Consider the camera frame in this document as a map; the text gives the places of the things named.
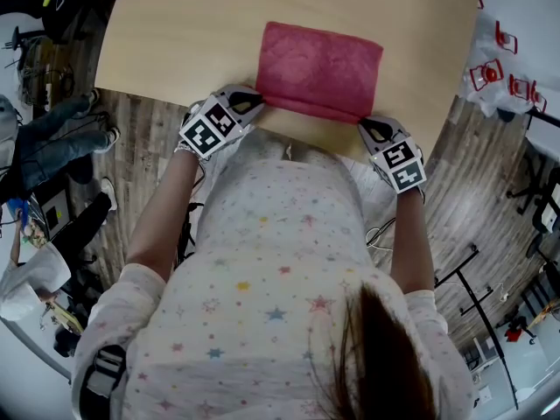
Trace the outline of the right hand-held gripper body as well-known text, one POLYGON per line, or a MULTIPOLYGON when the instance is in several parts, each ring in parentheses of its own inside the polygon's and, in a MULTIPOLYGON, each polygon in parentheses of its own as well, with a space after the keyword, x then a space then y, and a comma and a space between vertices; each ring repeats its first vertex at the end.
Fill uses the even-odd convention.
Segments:
POLYGON ((370 163, 397 194, 426 181, 421 151, 410 136, 374 154, 370 163))

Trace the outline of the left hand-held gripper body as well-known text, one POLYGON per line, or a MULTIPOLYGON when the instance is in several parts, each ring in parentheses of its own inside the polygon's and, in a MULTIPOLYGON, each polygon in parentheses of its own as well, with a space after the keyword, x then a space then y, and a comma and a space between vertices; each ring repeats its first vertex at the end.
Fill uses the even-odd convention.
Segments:
POLYGON ((201 159, 209 158, 243 133, 244 128, 222 94, 210 94, 203 102, 193 104, 179 130, 181 139, 201 159))

